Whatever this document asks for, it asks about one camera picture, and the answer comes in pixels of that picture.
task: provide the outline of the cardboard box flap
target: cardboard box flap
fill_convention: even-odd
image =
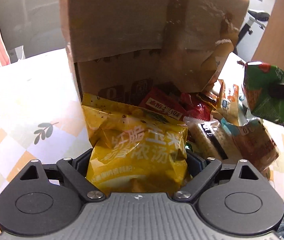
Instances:
[[[221,39],[225,18],[229,32],[235,33],[227,39],[235,44],[248,3],[249,0],[187,0],[185,19],[176,19],[183,21],[183,31],[175,34],[177,46],[212,53]],[[84,62],[162,48],[170,0],[60,0],[60,11],[70,58]]]

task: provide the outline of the clear plastic wrapper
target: clear plastic wrapper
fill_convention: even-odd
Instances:
[[[214,157],[226,164],[236,164],[242,159],[240,151],[219,121],[200,122],[185,117],[189,131],[202,158]]]
[[[261,119],[255,118],[243,126],[235,126],[222,119],[221,124],[243,159],[249,160],[259,171],[264,171],[278,158],[277,145]]]
[[[251,113],[284,126],[284,99],[269,95],[274,83],[284,83],[284,71],[279,67],[260,61],[245,64],[243,92]]]

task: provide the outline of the table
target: table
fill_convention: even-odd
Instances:
[[[244,71],[237,60],[231,53],[220,78],[241,87]],[[270,166],[270,182],[284,199],[284,128],[266,125],[281,152]],[[43,129],[47,133],[49,128],[52,134],[36,143],[34,132]],[[55,163],[89,148],[65,49],[0,68],[0,193],[30,160]]]

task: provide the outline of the food packaging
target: food packaging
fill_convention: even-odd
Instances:
[[[238,125],[238,85],[222,81],[218,109],[228,122]]]
[[[202,121],[211,120],[212,108],[204,101],[197,98],[196,95],[190,95],[188,93],[181,94],[181,104],[186,110],[185,116],[199,119]]]
[[[279,150],[263,120],[255,118],[243,126],[236,126],[222,119],[221,124],[240,150],[242,158],[250,161],[260,172],[278,158]]]
[[[243,92],[252,115],[284,126],[284,99],[269,95],[274,83],[284,83],[284,71],[277,66],[262,62],[245,65]]]
[[[181,121],[186,114],[177,101],[156,87],[151,89],[139,106]]]
[[[172,194],[190,179],[183,122],[90,94],[82,109],[93,146],[86,178],[105,194]]]
[[[219,121],[198,122],[185,117],[192,138],[202,158],[214,157],[225,164],[236,164],[242,159],[240,151]]]
[[[202,91],[200,93],[196,93],[196,96],[201,99],[204,103],[209,105],[211,109],[217,109],[218,107],[218,96],[213,94],[212,92]]]

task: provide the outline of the checkered pattern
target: checkered pattern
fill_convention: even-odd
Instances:
[[[2,67],[0,84],[0,193],[32,159],[55,163],[91,148],[64,49]],[[35,145],[42,122],[53,132]]]

